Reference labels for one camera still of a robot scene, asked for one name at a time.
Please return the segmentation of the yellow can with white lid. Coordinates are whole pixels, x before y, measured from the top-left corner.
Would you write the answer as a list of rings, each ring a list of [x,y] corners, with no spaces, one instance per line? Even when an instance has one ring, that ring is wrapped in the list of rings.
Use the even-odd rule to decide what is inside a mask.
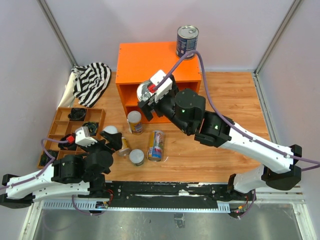
[[[143,133],[142,115],[139,111],[133,110],[127,115],[129,131],[134,135]]]

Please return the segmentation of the blue yellow tin can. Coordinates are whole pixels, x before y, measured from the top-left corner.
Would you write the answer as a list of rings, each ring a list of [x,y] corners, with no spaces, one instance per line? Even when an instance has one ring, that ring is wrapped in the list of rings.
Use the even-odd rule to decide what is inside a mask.
[[[137,94],[137,99],[139,102],[141,101],[148,101],[151,97],[152,97],[152,93],[149,91],[148,87],[152,84],[152,82],[150,80],[144,81],[142,82],[137,90],[136,90],[136,94]]]

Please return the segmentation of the tall blue colourful can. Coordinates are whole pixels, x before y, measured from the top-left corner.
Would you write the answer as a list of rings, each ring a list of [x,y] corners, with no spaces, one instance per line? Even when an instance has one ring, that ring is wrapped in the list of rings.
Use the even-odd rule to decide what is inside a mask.
[[[160,130],[153,131],[149,137],[147,159],[160,162],[163,158],[164,147],[165,134]]]

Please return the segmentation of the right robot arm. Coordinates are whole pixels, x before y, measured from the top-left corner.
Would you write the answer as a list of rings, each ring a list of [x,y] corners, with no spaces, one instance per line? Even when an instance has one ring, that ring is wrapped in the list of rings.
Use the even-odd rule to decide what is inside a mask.
[[[138,107],[148,121],[153,113],[165,116],[202,145],[232,150],[260,162],[259,167],[249,172],[232,174],[228,192],[240,195],[263,187],[288,191],[301,181],[302,170],[294,160],[301,156],[300,146],[280,146],[246,133],[230,118],[207,111],[206,99],[189,88],[179,90],[173,85],[157,95],[149,91],[148,82],[145,82],[138,86],[136,94]]]

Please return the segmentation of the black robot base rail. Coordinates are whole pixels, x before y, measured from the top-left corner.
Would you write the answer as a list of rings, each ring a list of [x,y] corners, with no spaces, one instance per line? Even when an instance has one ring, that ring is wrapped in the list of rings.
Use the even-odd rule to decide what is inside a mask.
[[[78,198],[106,200],[111,207],[159,209],[213,209],[220,202],[251,201],[252,192],[238,193],[227,184],[203,182],[107,181],[104,187]]]

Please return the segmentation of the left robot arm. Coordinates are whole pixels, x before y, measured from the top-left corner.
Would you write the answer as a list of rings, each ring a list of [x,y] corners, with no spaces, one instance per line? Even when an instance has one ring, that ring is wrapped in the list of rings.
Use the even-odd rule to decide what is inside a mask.
[[[44,168],[28,175],[4,175],[1,206],[22,209],[57,197],[112,198],[105,175],[111,172],[113,154],[123,146],[122,133],[101,131],[100,135],[103,139],[96,140],[79,130],[75,143],[83,153],[67,154],[60,159],[52,157]]]

